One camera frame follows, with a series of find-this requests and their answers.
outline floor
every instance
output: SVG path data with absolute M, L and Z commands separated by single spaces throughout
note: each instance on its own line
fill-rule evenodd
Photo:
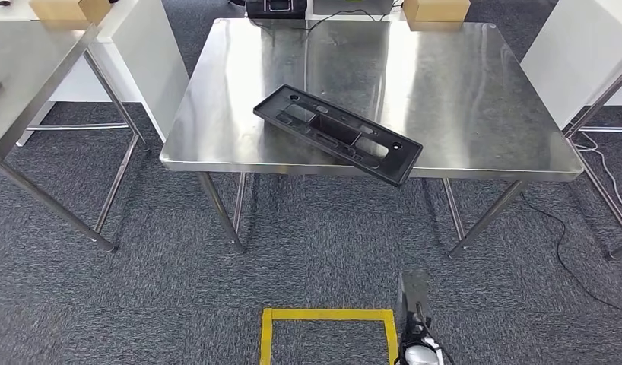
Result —
M 189 71 L 213 19 L 242 15 L 224 0 L 164 3 Z M 521 58 L 553 6 L 473 0 L 468 19 L 497 24 Z M 0 176 L 0 363 L 257 364 L 263 308 L 395 308 L 408 269 L 428 273 L 433 330 L 457 364 L 622 363 L 622 312 L 579 289 L 555 258 L 560 225 L 524 202 L 451 260 L 437 180 L 393 189 L 369 177 L 250 176 L 240 227 L 249 252 L 237 255 L 196 178 L 160 165 L 158 137 L 129 108 L 154 149 L 135 152 L 106 223 L 115 255 Z M 46 123 L 115 119 L 107 104 L 62 103 Z M 622 125 L 622 108 L 595 122 Z M 36 133 L 9 162 L 93 224 L 129 138 Z M 622 191 L 622 136 L 596 139 Z M 237 176 L 213 177 L 231 202 Z M 470 227 L 506 184 L 453 187 Z M 586 177 L 525 195 L 566 222 L 561 256 L 579 280 L 622 307 L 622 261 L 602 258 L 622 231 Z M 377 322 L 276 322 L 272 353 L 273 364 L 386 361 Z

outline table top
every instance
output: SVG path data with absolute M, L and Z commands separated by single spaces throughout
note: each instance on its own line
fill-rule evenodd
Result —
M 86 23 L 0 22 L 0 159 L 95 35 Z
M 355 175 L 252 113 L 282 84 L 424 146 L 411 176 L 570 181 L 582 164 L 493 24 L 217 19 L 160 159 L 171 170 Z
M 112 43 L 116 32 L 133 11 L 138 9 L 136 5 L 141 1 L 146 0 L 125 0 L 111 4 L 109 12 L 98 24 L 98 34 L 94 42 Z M 0 21 L 38 21 L 38 16 L 28 1 L 14 0 L 9 6 L 0 6 Z

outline table leg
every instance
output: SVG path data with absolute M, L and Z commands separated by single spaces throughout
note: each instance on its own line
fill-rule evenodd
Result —
M 593 186 L 595 187 L 595 189 L 598 190 L 598 193 L 600 194 L 602 199 L 605 201 L 605 203 L 607 203 L 607 206 L 611 210 L 611 213 L 613 213 L 617 222 L 622 227 L 622 211 L 620 211 L 619 207 L 616 205 L 614 200 L 611 198 L 605 186 L 602 185 L 602 182 L 600 182 L 600 179 L 598 179 L 598 177 L 595 175 L 595 173 L 593 172 L 593 169 L 591 168 L 591 165 L 589 165 L 589 163 L 586 161 L 584 156 L 577 150 L 575 145 L 574 144 L 571 144 L 571 145 L 573 146 L 573 148 L 575 148 L 575 151 L 577 155 L 579 156 L 579 159 L 582 161 L 582 164 L 584 165 L 584 172 L 589 177 L 589 180 L 591 180 L 591 183 L 593 183 Z M 607 260 L 618 260 L 618 259 L 622 259 L 622 246 L 618 247 L 614 251 L 611 251 L 607 254 Z
M 38 199 L 40 202 L 46 205 L 47 208 L 57 213 L 57 215 L 59 215 L 60 217 L 64 218 L 77 230 L 81 231 L 87 237 L 89 237 L 93 242 L 98 243 L 101 248 L 103 248 L 107 252 L 116 251 L 116 247 L 112 243 L 110 243 L 108 240 L 105 240 L 98 233 L 94 232 L 89 226 L 87 226 L 83 221 L 81 221 L 73 213 L 67 210 L 67 208 L 63 207 L 51 195 L 47 194 L 44 190 L 33 184 L 33 182 L 31 182 L 25 175 L 19 173 L 4 161 L 0 162 L 0 172 L 7 176 L 16 185 L 20 186 L 24 190 L 27 190 L 31 195 L 33 195 L 34 198 Z
M 240 173 L 240 184 L 237 187 L 237 198 L 235 199 L 235 215 L 233 216 L 233 227 L 235 232 L 240 231 L 240 218 L 242 217 L 242 205 L 244 203 L 244 190 L 246 187 L 247 173 Z
M 112 182 L 112 186 L 109 188 L 109 192 L 107 193 L 107 197 L 105 197 L 105 203 L 103 207 L 100 209 L 100 214 L 98 215 L 98 220 L 96 221 L 96 226 L 94 226 L 94 230 L 97 233 L 103 229 L 103 225 L 105 224 L 105 220 L 107 219 L 107 215 L 109 214 L 109 209 L 112 207 L 112 203 L 114 202 L 114 198 L 116 197 L 116 193 L 119 191 L 119 186 L 121 185 L 121 181 L 123 180 L 123 176 L 125 175 L 125 171 L 128 168 L 128 164 L 130 158 L 132 157 L 132 152 L 134 151 L 134 147 L 136 146 L 136 142 L 138 141 L 138 135 L 133 135 L 132 139 L 128 144 L 128 149 L 125 151 L 125 155 L 123 156 L 123 161 L 119 165 L 118 171 L 116 171 L 116 176 L 114 176 L 114 182 Z
M 107 77 L 105 77 L 105 74 L 101 71 L 100 67 L 98 66 L 98 63 L 96 62 L 96 60 L 94 60 L 94 56 L 92 56 L 91 51 L 89 49 L 85 51 L 84 57 L 85 57 L 85 60 L 87 61 L 87 64 L 90 66 L 90 68 L 96 75 L 98 82 L 100 82 L 100 85 L 103 87 L 103 89 L 105 89 L 107 96 L 111 99 L 112 103 L 114 104 L 116 109 L 119 111 L 119 114 L 123 118 L 123 122 L 125 122 L 125 124 L 128 125 L 128 127 L 132 130 L 132 133 L 138 136 L 138 139 L 141 142 L 141 145 L 143 146 L 143 150 L 148 151 L 150 148 L 148 147 L 148 144 L 145 142 L 145 138 L 143 138 L 143 135 L 141 135 L 141 132 L 138 130 L 138 127 L 136 126 L 134 121 L 132 121 L 131 116 L 128 114 L 128 111 L 123 106 L 123 103 L 121 102 L 120 98 L 116 95 L 116 92 L 112 88 L 111 83 L 107 80 Z
M 212 204 L 214 205 L 214 209 L 217 211 L 219 218 L 221 218 L 221 226 L 224 228 L 224 230 L 226 231 L 226 234 L 229 236 L 230 242 L 233 244 L 237 252 L 245 252 L 246 250 L 242 246 L 242 243 L 240 242 L 240 238 L 237 236 L 237 231 L 235 231 L 235 228 L 233 227 L 233 223 L 230 221 L 230 218 L 228 217 L 228 213 L 226 212 L 224 203 L 221 201 L 221 198 L 219 197 L 219 194 L 217 193 L 217 188 L 214 187 L 214 183 L 212 182 L 212 178 L 210 177 L 210 174 L 206 172 L 199 172 L 197 174 L 199 176 L 199 181 L 202 183 L 204 190 L 206 191 L 206 194 L 208 194 L 208 197 L 210 198 L 210 200 L 212 201 Z
M 621 88 L 622 74 L 618 76 L 613 84 L 609 85 L 607 90 L 600 95 L 593 105 L 591 105 L 586 112 L 577 119 L 577 122 L 570 126 L 566 133 L 564 133 L 564 137 L 571 139 L 577 132 L 579 132 L 579 129 L 584 127 L 586 123 L 588 123 Z
M 456 229 L 456 235 L 459 237 L 459 241 L 465 238 L 465 228 L 461 222 L 461 216 L 459 215 L 459 208 L 456 206 L 456 200 L 452 193 L 452 186 L 450 185 L 450 179 L 447 177 L 443 179 L 443 188 L 446 190 L 446 197 L 448 198 L 448 206 L 450 207 L 450 214 L 452 215 L 452 222 Z
M 488 224 L 494 220 L 512 202 L 521 191 L 528 185 L 526 181 L 515 181 L 513 184 L 497 199 L 496 202 L 486 211 L 483 217 L 465 234 L 463 240 L 450 251 L 450 258 L 454 259 L 459 256 L 464 249 L 472 246 L 474 240 L 483 232 Z

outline yellow floor marking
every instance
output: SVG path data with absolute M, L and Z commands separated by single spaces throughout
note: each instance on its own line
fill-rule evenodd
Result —
M 262 342 L 260 365 L 271 365 L 273 321 L 382 321 L 387 337 L 389 365 L 394 365 L 398 351 L 394 313 L 390 309 L 282 309 L 265 308 L 262 314 Z

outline black cable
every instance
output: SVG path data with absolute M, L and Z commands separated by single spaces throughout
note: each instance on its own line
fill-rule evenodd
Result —
M 392 3 L 392 9 L 396 8 L 397 6 L 403 6 L 403 3 L 401 3 L 400 5 L 396 5 L 397 2 L 400 2 L 401 0 L 396 0 L 395 2 Z M 383 14 L 382 17 L 380 17 L 380 19 L 378 21 L 382 21 L 383 19 L 385 19 L 385 17 L 387 15 L 390 15 L 392 13 L 392 10 L 389 10 L 389 14 Z
M 335 13 L 329 15 L 328 17 L 324 17 L 323 19 L 320 19 L 317 23 L 315 23 L 314 25 L 311 26 L 311 28 L 292 28 L 292 29 L 298 29 L 298 30 L 306 30 L 307 32 L 310 32 L 311 30 L 314 30 L 317 26 L 319 26 L 323 21 L 326 21 L 327 19 L 330 19 L 336 15 L 340 15 L 343 13 L 348 13 L 348 14 L 353 14 L 353 13 L 357 13 L 357 12 L 362 12 L 365 13 L 368 17 L 371 18 L 372 21 L 377 21 L 370 13 L 364 11 L 363 9 L 356 9 L 356 10 L 340 10 L 340 11 L 336 11 Z
M 249 18 L 249 21 L 251 22 L 252 25 L 262 28 L 269 36 L 271 36 L 271 38 L 273 38 L 273 33 L 269 32 L 268 27 L 256 22 L 254 19 L 251 19 L 251 18 Z
M 425 315 L 423 314 L 423 306 L 421 306 L 420 302 L 416 303 L 416 314 L 418 315 L 418 319 L 420 320 L 420 323 L 423 324 L 423 328 L 425 329 L 425 332 L 427 332 L 427 334 L 430 335 L 430 337 L 434 340 L 434 342 L 436 342 L 436 344 L 441 348 L 441 351 L 446 355 L 446 357 L 448 358 L 448 361 L 452 365 L 456 365 L 456 363 L 452 359 L 452 355 L 450 355 L 450 352 L 446 349 L 445 346 L 443 346 L 443 343 L 441 341 L 436 339 L 436 336 L 434 336 L 430 328 L 427 327 L 427 320 L 425 319 Z
M 605 306 L 609 306 L 613 309 L 617 309 L 619 311 L 622 312 L 622 308 L 620 308 L 619 306 L 616 306 L 614 304 L 611 304 L 605 300 L 602 300 L 600 298 L 598 298 L 595 294 L 591 293 L 589 291 L 589 289 L 586 288 L 586 286 L 584 286 L 584 284 L 582 284 L 582 282 L 575 276 L 575 274 L 570 271 L 570 269 L 566 266 L 566 264 L 564 263 L 564 261 L 562 260 L 562 257 L 560 256 L 560 245 L 562 243 L 562 241 L 564 240 L 564 237 L 566 236 L 566 224 L 564 223 L 564 221 L 562 221 L 560 218 L 547 213 L 545 211 L 542 211 L 541 209 L 536 208 L 535 206 L 533 206 L 527 199 L 526 199 L 526 195 L 524 195 L 523 192 L 520 193 L 520 195 L 522 196 L 522 199 L 524 199 L 524 202 L 527 204 L 527 206 L 530 207 L 530 209 L 537 211 L 549 218 L 553 218 L 554 220 L 556 220 L 558 223 L 560 223 L 562 225 L 562 235 L 560 236 L 560 238 L 557 240 L 557 243 L 555 244 L 555 255 L 557 256 L 557 261 L 560 263 L 560 265 L 562 265 L 562 268 L 564 270 L 566 270 L 567 273 L 569 273 L 569 275 L 571 275 L 571 277 L 573 278 L 573 280 L 575 280 L 575 282 L 579 285 L 579 287 L 582 288 L 582 290 L 584 290 L 584 292 L 589 295 L 591 298 L 593 298 L 594 300 L 597 300 L 598 302 L 604 304 Z

